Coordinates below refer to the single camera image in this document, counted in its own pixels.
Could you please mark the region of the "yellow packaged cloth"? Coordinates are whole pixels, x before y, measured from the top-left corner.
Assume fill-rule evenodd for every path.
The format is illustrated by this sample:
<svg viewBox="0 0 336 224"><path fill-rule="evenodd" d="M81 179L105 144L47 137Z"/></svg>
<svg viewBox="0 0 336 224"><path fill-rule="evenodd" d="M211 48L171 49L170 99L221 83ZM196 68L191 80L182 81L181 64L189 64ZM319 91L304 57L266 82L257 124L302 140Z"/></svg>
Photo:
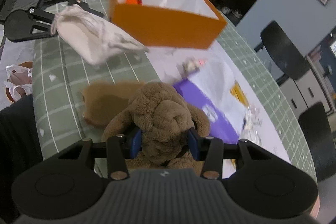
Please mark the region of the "yellow packaged cloth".
<svg viewBox="0 0 336 224"><path fill-rule="evenodd" d="M237 81L235 82L234 86L230 89L230 93L245 107L249 106L249 102Z"/></svg>

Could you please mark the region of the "white printed table runner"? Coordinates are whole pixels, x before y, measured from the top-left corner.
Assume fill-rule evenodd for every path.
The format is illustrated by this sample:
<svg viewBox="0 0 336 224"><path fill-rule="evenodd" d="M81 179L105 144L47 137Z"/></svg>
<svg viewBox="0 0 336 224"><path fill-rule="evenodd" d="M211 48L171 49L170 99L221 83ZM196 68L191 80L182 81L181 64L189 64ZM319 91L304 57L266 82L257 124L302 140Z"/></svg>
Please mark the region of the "white printed table runner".
<svg viewBox="0 0 336 224"><path fill-rule="evenodd" d="M257 95L225 53L218 42L207 50L151 47L146 54L159 79L168 84L181 80L194 83L217 108L224 108L224 102L231 95L230 89L237 81L245 94L249 106L260 109L262 126L257 128L264 149L289 161L280 137L262 106Z"/></svg>

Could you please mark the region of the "orange storage box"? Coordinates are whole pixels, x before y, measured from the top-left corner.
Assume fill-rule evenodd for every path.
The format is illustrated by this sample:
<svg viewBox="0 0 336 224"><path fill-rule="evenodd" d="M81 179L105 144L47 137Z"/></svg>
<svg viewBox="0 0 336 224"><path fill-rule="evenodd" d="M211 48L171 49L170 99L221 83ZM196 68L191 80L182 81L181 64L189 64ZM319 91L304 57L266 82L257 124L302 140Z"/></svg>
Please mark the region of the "orange storage box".
<svg viewBox="0 0 336 224"><path fill-rule="evenodd" d="M209 0L109 0L109 19L147 47L207 49L227 25Z"/></svg>

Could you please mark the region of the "clear plastic bag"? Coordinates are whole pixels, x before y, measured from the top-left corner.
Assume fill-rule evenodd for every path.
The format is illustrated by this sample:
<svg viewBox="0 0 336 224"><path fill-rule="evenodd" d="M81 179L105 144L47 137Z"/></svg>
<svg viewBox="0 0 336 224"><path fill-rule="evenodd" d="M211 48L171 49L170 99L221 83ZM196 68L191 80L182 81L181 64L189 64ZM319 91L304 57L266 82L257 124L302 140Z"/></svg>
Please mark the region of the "clear plastic bag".
<svg viewBox="0 0 336 224"><path fill-rule="evenodd" d="M245 112L243 129L239 139L247 139L256 145L262 146L257 128L262 126L263 120L259 118L260 109L248 106Z"/></svg>

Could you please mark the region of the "brown bear-shaped sponge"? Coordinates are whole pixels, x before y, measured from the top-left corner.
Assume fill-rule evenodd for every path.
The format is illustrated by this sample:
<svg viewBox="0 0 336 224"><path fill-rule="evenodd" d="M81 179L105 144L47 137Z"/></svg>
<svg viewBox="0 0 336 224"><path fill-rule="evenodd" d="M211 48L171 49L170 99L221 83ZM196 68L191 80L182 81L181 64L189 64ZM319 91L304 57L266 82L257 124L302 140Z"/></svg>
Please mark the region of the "brown bear-shaped sponge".
<svg viewBox="0 0 336 224"><path fill-rule="evenodd" d="M129 99L144 83L95 82L85 87L81 94L85 109L84 120L97 128L103 128L122 110L127 108Z"/></svg>

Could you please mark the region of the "white sideboard cabinet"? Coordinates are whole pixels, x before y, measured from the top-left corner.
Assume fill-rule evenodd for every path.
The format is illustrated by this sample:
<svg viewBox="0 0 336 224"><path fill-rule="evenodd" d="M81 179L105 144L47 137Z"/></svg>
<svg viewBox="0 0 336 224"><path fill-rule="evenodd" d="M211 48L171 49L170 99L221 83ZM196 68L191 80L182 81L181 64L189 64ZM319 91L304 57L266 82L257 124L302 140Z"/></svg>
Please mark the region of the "white sideboard cabinet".
<svg viewBox="0 0 336 224"><path fill-rule="evenodd" d="M335 113L335 47L320 43L306 60L309 70L298 80L287 79L280 89L296 117L318 102L331 115Z"/></svg>

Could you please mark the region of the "purple tissue box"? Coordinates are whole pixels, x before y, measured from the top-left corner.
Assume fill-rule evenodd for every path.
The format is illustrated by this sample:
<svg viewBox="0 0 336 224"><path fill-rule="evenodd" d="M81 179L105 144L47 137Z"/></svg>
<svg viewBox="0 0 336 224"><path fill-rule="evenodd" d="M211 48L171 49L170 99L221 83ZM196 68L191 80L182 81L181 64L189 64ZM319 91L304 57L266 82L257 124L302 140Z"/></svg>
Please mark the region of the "purple tissue box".
<svg viewBox="0 0 336 224"><path fill-rule="evenodd" d="M247 108L235 97L229 95L224 108L214 103L191 81L185 79L173 84L175 90L186 102L202 110L210 122L210 136L222 139L224 143L236 144L245 124Z"/></svg>

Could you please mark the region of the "white drawstring cloth bag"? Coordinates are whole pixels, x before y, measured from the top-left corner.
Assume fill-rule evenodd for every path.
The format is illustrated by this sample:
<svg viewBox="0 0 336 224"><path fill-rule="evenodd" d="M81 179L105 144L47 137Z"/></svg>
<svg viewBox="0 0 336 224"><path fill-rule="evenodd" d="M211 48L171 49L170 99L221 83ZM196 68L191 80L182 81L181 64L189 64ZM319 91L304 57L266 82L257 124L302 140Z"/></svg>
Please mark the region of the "white drawstring cloth bag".
<svg viewBox="0 0 336 224"><path fill-rule="evenodd" d="M50 34L58 34L88 64L102 65L110 57L149 49L115 24L74 4L55 14Z"/></svg>

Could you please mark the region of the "orange crochet fruit toy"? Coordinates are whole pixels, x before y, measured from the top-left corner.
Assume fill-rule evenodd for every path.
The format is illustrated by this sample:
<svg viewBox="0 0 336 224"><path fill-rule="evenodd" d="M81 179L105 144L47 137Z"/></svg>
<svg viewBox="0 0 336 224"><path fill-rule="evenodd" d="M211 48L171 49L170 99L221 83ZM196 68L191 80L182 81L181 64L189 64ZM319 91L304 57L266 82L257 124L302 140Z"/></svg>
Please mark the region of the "orange crochet fruit toy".
<svg viewBox="0 0 336 224"><path fill-rule="evenodd" d="M125 0L128 5L142 5L142 0Z"/></svg>

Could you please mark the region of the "black chair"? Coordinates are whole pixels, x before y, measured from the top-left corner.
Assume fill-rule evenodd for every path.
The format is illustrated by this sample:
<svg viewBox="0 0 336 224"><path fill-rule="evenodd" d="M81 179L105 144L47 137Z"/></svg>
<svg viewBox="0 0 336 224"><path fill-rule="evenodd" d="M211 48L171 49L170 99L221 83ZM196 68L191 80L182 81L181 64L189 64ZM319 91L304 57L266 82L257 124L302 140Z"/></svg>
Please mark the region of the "black chair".
<svg viewBox="0 0 336 224"><path fill-rule="evenodd" d="M335 174L335 144L322 102L317 102L298 118L313 158L317 181Z"/></svg>
<svg viewBox="0 0 336 224"><path fill-rule="evenodd" d="M299 52L291 39L287 36L280 25L272 20L260 34L261 42L254 47L255 52L265 49L275 65L283 75L276 80L281 88L287 88L287 95L295 95L296 98L288 97L287 100L293 111L297 114L308 108L297 81L306 76L311 67L305 57Z"/></svg>

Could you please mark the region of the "waste bin with bag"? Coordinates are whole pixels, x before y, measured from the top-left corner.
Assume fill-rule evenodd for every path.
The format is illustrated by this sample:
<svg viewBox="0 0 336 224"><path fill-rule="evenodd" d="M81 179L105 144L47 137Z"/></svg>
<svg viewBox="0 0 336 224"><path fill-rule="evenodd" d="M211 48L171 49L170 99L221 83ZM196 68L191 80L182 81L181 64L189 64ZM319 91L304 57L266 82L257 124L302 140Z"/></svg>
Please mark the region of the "waste bin with bag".
<svg viewBox="0 0 336 224"><path fill-rule="evenodd" d="M7 99L11 103L15 103L33 93L32 61L6 66L6 75L7 80L4 82L5 92Z"/></svg>

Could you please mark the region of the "brown plush dog toy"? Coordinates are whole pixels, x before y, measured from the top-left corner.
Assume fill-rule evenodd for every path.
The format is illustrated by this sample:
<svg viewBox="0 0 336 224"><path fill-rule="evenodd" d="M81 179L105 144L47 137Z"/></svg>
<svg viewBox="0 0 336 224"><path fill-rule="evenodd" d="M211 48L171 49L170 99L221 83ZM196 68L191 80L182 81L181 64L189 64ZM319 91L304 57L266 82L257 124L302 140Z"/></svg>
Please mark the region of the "brown plush dog toy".
<svg viewBox="0 0 336 224"><path fill-rule="evenodd" d="M135 124L142 131L141 151L127 160L130 170L192 168L200 174L203 162L195 161L187 147L187 132L210 134L210 121L199 108L186 102L171 85L151 82L140 87L125 110L106 126L102 140L122 134Z"/></svg>

